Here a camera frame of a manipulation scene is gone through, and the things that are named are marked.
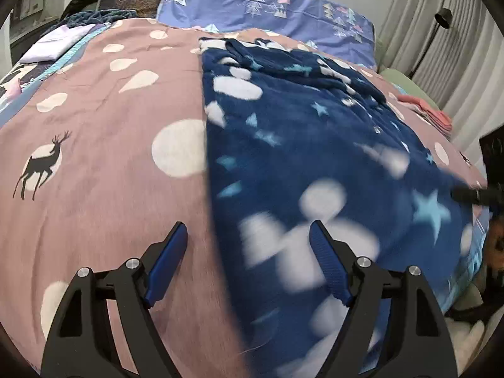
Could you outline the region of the stack of folded pink clothes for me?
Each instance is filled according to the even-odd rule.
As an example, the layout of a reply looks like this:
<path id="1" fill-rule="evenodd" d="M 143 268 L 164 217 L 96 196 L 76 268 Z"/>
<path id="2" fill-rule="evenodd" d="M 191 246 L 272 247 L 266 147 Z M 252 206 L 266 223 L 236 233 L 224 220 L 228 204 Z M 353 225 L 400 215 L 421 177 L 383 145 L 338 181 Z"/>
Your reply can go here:
<path id="1" fill-rule="evenodd" d="M 431 107 L 426 100 L 416 96 L 400 94 L 397 97 L 397 101 L 412 110 L 426 122 L 429 122 L 437 129 L 437 131 L 442 133 L 446 139 L 450 139 L 452 137 L 452 119 L 450 119 L 450 117 L 442 110 Z"/>

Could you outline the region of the pink polka dot duvet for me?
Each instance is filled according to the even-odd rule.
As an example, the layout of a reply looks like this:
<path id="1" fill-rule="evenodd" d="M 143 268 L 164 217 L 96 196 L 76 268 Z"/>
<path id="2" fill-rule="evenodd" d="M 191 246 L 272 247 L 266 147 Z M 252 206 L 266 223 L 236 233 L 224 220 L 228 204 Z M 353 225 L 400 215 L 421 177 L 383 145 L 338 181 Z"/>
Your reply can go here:
<path id="1" fill-rule="evenodd" d="M 255 377 L 215 235 L 202 38 L 262 38 L 341 60 L 413 112 L 368 67 L 276 33 L 209 34 L 142 18 L 100 29 L 1 114 L 1 322 L 35 368 L 78 269 L 123 265 L 181 221 L 188 247 L 151 311 L 162 346 L 185 377 Z M 461 294 L 482 265 L 472 217 Z"/>

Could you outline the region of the purple tree print pillow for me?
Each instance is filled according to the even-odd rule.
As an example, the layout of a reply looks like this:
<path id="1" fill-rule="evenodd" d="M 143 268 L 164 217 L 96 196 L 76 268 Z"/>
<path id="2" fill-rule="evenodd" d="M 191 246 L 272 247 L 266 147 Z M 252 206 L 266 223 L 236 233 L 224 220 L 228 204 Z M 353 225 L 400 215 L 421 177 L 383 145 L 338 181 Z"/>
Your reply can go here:
<path id="1" fill-rule="evenodd" d="M 211 33 L 259 28 L 354 64 L 376 67 L 372 22 L 330 0 L 161 0 L 156 19 Z"/>

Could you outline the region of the green pillow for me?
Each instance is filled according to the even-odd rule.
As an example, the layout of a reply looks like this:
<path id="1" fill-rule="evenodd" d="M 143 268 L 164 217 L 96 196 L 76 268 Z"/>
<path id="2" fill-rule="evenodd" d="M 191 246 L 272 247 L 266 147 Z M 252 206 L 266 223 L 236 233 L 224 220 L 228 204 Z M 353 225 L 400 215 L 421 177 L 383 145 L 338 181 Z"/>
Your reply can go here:
<path id="1" fill-rule="evenodd" d="M 437 104 L 414 81 L 403 73 L 393 68 L 384 68 L 379 74 L 390 84 L 399 86 L 406 94 L 424 99 L 432 108 L 439 110 Z"/>

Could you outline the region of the folded lavender cloth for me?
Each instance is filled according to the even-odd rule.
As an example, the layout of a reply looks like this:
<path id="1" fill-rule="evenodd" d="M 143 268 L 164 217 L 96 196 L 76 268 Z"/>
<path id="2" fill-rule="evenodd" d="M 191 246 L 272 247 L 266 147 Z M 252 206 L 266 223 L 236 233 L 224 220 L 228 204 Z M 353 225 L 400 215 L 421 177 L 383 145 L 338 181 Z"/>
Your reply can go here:
<path id="1" fill-rule="evenodd" d="M 19 59 L 19 64 L 57 60 L 82 40 L 93 27 L 93 24 L 72 28 L 67 25 L 59 26 L 34 43 Z"/>

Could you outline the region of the dark teal blanket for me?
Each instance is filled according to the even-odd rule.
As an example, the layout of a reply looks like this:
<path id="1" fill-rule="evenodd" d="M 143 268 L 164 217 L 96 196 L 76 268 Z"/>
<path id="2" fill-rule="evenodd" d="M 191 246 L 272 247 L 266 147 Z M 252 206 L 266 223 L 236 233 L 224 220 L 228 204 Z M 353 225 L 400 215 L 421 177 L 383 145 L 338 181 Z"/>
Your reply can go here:
<path id="1" fill-rule="evenodd" d="M 67 26 L 68 28 L 87 25 L 94 26 L 97 24 L 104 24 L 106 22 L 114 23 L 118 20 L 134 18 L 138 18 L 138 13 L 134 9 L 85 10 L 66 16 L 63 20 L 60 20 L 57 24 L 48 28 L 42 36 L 54 31 L 60 26 Z"/>

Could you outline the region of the black floor lamp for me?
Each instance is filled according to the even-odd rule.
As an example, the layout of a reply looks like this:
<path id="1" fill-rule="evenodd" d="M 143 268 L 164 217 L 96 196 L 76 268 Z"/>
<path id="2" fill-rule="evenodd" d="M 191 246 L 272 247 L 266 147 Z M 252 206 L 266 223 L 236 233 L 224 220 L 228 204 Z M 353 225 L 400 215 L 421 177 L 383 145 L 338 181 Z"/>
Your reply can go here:
<path id="1" fill-rule="evenodd" d="M 440 10 L 438 10 L 437 13 L 434 15 L 434 20 L 435 20 L 434 28 L 431 31 L 427 42 L 425 43 L 425 47 L 422 50 L 420 58 L 416 60 L 416 62 L 414 63 L 414 67 L 409 72 L 408 78 L 413 78 L 414 74 L 418 71 L 421 62 L 426 58 L 426 54 L 430 49 L 439 28 L 449 30 L 453 21 L 453 13 L 449 8 L 443 7 Z"/>

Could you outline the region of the navy star fleece pajama top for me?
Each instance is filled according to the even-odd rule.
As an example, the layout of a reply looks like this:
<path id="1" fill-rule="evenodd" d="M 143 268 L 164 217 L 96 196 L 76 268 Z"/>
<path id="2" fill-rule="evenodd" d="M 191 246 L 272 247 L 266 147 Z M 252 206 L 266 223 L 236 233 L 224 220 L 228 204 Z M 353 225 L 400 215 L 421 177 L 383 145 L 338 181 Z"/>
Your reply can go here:
<path id="1" fill-rule="evenodd" d="M 253 376 L 314 376 L 342 327 L 314 221 L 386 269 L 418 265 L 449 309 L 473 245 L 455 146 L 341 60 L 262 38 L 200 50 L 215 235 Z"/>

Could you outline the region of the grey curtain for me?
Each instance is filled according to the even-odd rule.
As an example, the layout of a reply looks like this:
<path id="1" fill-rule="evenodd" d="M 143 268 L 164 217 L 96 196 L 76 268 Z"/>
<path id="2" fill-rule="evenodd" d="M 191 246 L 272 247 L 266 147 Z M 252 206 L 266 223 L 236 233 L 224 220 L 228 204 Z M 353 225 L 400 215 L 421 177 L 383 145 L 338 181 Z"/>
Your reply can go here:
<path id="1" fill-rule="evenodd" d="M 484 0 L 392 0 L 378 67 L 408 76 L 443 7 L 453 13 L 451 27 L 439 28 L 411 80 L 452 119 L 452 142 L 482 168 L 479 139 L 503 124 L 503 33 Z"/>

